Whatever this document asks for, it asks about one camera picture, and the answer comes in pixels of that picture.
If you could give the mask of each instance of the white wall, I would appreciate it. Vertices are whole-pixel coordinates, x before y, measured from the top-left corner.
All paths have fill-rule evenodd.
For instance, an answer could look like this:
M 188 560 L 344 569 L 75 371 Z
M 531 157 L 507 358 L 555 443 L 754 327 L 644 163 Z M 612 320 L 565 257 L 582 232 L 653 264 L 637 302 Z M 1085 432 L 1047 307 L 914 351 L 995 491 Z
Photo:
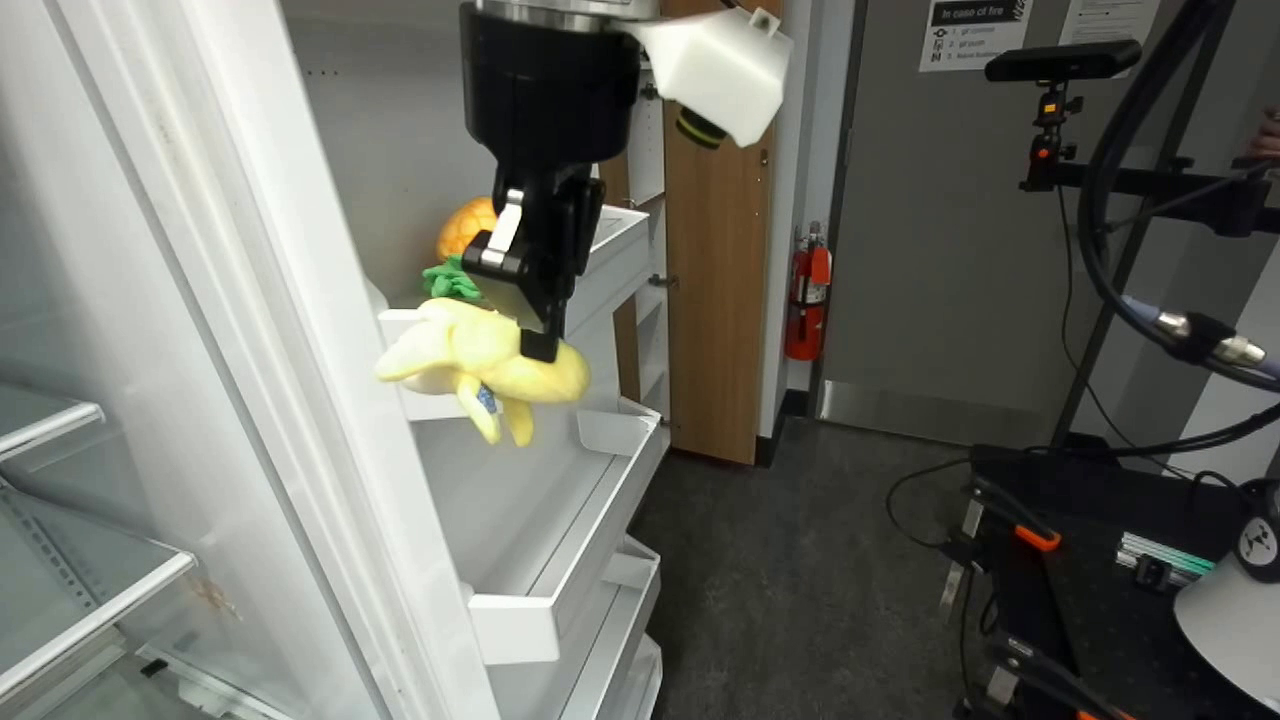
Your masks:
M 1280 250 L 1274 250 L 1274 258 L 1270 258 L 1261 282 L 1251 286 L 1247 307 L 1237 322 L 1243 335 L 1251 335 L 1270 351 L 1280 347 Z M 1202 404 L 1198 404 L 1186 434 L 1228 426 L 1228 422 L 1237 422 L 1251 413 L 1265 413 L 1274 404 L 1277 404 L 1274 390 L 1255 390 L 1255 388 L 1243 388 L 1243 382 L 1215 375 L 1206 382 Z M 1191 473 L 1215 466 L 1233 478 L 1255 478 L 1274 466 L 1277 446 L 1280 446 L 1280 426 L 1274 422 L 1239 443 L 1198 450 L 1198 456 L 1175 456 L 1175 465 L 1191 466 Z
M 465 127 L 457 20 L 288 26 L 360 264 L 410 297 L 448 210 L 491 189 L 491 157 Z
M 774 250 L 765 299 L 759 434 L 775 432 L 781 398 L 795 380 L 786 362 L 786 302 L 792 246 L 822 220 L 833 226 L 841 116 L 856 5 L 792 0 L 786 31 L 795 38 L 787 101 L 775 122 Z

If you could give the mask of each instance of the white shelf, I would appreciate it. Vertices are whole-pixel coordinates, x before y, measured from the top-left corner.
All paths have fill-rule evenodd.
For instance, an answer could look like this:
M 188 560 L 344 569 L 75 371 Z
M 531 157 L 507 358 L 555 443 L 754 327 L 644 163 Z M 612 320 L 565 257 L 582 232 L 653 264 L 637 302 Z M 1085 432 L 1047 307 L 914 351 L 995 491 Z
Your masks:
M 551 664 L 668 450 L 653 409 L 539 413 L 530 450 L 467 422 L 417 432 L 487 664 Z
M 661 375 L 644 396 L 640 396 L 640 404 L 644 409 L 653 409 L 653 413 L 661 413 L 661 416 L 668 416 L 672 413 L 672 380 L 668 375 Z
M 648 205 L 668 189 L 665 101 L 640 101 L 630 134 L 632 205 Z
M 64 684 L 84 660 L 119 656 L 116 624 L 194 569 L 188 550 L 0 482 L 0 714 Z
M 668 293 L 644 282 L 644 286 L 637 293 L 637 322 L 657 320 L 665 302 L 668 302 Z
M 668 274 L 672 272 L 672 264 L 668 264 L 668 198 L 661 195 L 661 198 L 644 205 L 644 210 L 648 210 L 653 272 Z
M 597 225 L 597 243 L 590 272 L 575 280 L 569 299 L 565 335 L 612 315 L 630 297 L 648 282 L 648 215 L 630 209 L 603 209 Z M 417 322 L 417 307 L 390 307 L 390 299 L 369 282 L 369 302 L 382 320 L 384 344 Z M 410 419 L 462 419 L 467 416 L 457 396 L 405 390 L 400 404 Z
M 590 272 L 569 299 L 565 335 L 591 327 L 637 297 L 653 274 L 648 210 L 603 209 Z
M 657 382 L 668 380 L 668 310 L 657 310 L 653 320 L 640 322 L 640 396 L 648 396 Z
M 661 560 L 637 539 L 584 601 L 559 664 L 491 666 L 507 720 L 601 720 L 630 694 L 632 656 L 661 590 Z
M 52 443 L 96 419 L 103 419 L 96 404 L 0 382 L 0 458 Z
M 609 720 L 653 720 L 657 694 L 665 687 L 665 652 L 657 647 L 653 635 L 640 638 L 630 677 L 622 681 L 622 694 L 609 699 L 603 714 Z

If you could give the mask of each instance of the glass shelf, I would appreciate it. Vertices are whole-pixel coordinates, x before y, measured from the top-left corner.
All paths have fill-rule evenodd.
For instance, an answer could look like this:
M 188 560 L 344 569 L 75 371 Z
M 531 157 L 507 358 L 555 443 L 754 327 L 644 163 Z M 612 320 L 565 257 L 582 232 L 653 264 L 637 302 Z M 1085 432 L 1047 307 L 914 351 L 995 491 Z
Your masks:
M 0 382 L 0 465 L 96 419 L 103 419 L 96 404 Z
M 123 656 L 116 624 L 175 588 L 196 560 L 0 478 L 0 714 Z

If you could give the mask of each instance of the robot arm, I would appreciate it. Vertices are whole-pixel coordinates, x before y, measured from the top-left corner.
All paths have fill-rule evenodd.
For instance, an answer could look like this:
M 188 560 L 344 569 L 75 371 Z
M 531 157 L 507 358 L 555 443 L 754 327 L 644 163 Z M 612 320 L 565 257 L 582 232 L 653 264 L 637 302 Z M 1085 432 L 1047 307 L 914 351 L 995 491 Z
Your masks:
M 597 163 L 625 150 L 640 88 L 684 104 L 679 127 L 706 144 L 758 144 L 781 109 L 792 42 L 775 14 L 653 14 L 657 0 L 478 0 L 462 11 L 467 133 L 496 157 L 500 210 L 465 266 L 521 320 L 531 358 L 555 358 L 601 220 Z

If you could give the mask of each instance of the refrigerator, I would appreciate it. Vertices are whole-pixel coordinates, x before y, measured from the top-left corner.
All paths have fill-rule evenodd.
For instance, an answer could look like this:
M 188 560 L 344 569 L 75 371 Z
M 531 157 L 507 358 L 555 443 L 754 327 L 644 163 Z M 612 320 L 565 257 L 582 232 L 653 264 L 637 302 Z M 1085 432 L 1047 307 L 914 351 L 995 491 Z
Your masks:
M 0 714 L 648 714 L 609 209 L 530 450 L 371 380 L 487 190 L 443 0 L 0 8 Z

